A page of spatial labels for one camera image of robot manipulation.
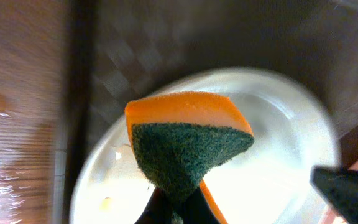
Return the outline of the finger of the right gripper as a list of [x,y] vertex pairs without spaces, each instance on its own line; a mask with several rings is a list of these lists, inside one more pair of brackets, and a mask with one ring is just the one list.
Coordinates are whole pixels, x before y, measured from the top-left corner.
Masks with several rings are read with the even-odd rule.
[[358,224],[358,171],[316,166],[311,183],[348,223]]

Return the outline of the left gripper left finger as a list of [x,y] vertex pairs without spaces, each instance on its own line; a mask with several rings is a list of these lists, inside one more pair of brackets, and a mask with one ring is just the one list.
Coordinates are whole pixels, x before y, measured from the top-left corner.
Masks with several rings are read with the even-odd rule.
[[135,224],[171,224],[173,208],[164,191],[155,188]]

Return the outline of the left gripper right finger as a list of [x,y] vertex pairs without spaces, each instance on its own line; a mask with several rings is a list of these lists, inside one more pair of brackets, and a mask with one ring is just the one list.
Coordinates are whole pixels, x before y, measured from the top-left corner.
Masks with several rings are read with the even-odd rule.
[[184,224],[219,224],[199,187],[178,206]]

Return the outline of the green and orange sponge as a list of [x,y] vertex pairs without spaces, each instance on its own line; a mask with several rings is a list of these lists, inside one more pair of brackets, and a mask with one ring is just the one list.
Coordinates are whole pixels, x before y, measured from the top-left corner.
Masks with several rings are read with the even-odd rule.
[[184,91],[131,101],[125,116],[137,165],[167,196],[174,218],[189,223],[190,200],[199,197],[202,222],[226,223],[203,179],[254,143],[235,104],[215,93]]

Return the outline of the pale green plate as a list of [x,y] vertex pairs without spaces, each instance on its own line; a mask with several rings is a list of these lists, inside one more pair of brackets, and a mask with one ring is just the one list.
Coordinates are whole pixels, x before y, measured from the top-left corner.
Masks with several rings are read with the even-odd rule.
[[[254,68],[201,72],[161,95],[208,91],[228,96],[248,120],[255,143],[204,180],[229,223],[318,223],[325,201],[310,184],[314,166],[336,167],[339,146],[328,112],[303,86]],[[120,118],[82,167],[70,223],[134,223],[154,191],[138,168]]]

